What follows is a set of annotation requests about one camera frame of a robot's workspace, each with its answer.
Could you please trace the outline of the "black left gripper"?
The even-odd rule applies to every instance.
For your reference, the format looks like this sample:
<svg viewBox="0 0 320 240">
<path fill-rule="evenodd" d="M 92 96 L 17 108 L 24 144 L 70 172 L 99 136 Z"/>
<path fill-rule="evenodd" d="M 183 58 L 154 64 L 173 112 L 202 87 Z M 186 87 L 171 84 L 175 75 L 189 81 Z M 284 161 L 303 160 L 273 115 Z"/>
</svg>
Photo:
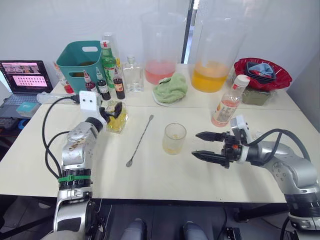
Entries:
<svg viewBox="0 0 320 240">
<path fill-rule="evenodd" d="M 99 113 L 101 115 L 101 117 L 106 121 L 106 123 L 108 124 L 111 120 L 110 117 L 113 117 L 115 119 L 117 119 L 119 117 L 119 115 L 122 112 L 122 108 L 123 108 L 123 103 L 117 102 L 114 106 L 114 112 L 108 112 L 105 110 L 104 107 L 100 107 L 99 108 Z"/>
</svg>

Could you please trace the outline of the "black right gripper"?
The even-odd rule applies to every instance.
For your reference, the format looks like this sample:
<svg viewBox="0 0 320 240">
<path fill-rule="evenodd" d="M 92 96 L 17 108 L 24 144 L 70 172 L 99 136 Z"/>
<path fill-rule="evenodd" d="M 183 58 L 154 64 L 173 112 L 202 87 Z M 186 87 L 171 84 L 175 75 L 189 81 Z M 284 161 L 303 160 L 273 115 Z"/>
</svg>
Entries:
<svg viewBox="0 0 320 240">
<path fill-rule="evenodd" d="M 243 148 L 241 142 L 236 136 L 231 135 L 229 131 L 223 133 L 203 131 L 197 133 L 195 136 L 207 142 L 224 141 L 221 150 L 222 155 L 207 150 L 192 151 L 191 154 L 199 160 L 219 164 L 228 169 L 230 163 L 236 162 L 241 158 Z"/>
</svg>

